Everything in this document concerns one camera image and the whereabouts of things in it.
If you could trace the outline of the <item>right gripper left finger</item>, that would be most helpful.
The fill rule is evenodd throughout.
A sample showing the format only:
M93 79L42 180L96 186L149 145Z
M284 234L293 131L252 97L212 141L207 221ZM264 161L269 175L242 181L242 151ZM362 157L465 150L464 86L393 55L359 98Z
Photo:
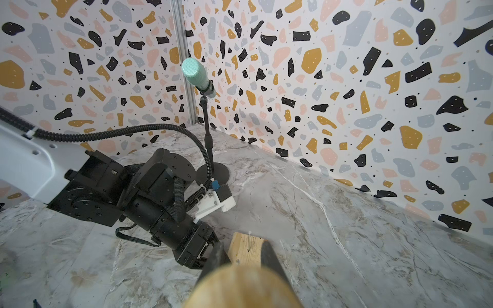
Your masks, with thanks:
M201 281L203 281L205 277L214 270L225 265L231 265L231 260L225 251L223 243L219 242L213 246L212 252L209 254L200 276L196 281L196 285L199 285L199 283L201 283Z

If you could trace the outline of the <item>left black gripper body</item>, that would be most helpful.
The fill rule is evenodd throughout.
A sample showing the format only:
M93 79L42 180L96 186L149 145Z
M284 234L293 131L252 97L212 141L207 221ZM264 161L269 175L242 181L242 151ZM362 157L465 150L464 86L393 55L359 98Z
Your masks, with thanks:
M172 249L178 264L192 270L205 266L207 248L219 242L212 227L202 221L195 223L190 215L181 222L162 215L154 226L154 237Z

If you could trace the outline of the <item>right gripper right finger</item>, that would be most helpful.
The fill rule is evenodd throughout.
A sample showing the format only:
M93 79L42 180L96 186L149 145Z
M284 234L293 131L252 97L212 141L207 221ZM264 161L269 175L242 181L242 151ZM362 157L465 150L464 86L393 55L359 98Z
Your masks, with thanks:
M261 266L277 273L284 281L289 281L269 241L264 241L261 246Z

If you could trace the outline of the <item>wooden handle claw hammer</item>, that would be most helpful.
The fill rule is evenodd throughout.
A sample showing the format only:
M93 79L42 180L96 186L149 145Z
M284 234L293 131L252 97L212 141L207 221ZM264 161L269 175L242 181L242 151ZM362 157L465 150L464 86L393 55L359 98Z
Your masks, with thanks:
M278 273L260 266L222 266L206 275L183 307L302 307Z

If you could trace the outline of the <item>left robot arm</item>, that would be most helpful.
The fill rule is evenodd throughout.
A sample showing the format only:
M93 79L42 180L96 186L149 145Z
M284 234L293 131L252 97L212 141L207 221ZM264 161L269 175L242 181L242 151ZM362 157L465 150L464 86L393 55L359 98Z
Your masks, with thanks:
M203 185L185 195L196 177L193 165L162 148L146 163L130 166L82 148L90 139L127 133L53 134L2 110L1 179L49 209L83 222L112 227L129 219L151 235L149 246L166 245L178 264L202 269L205 251L217 237L188 213L208 191Z

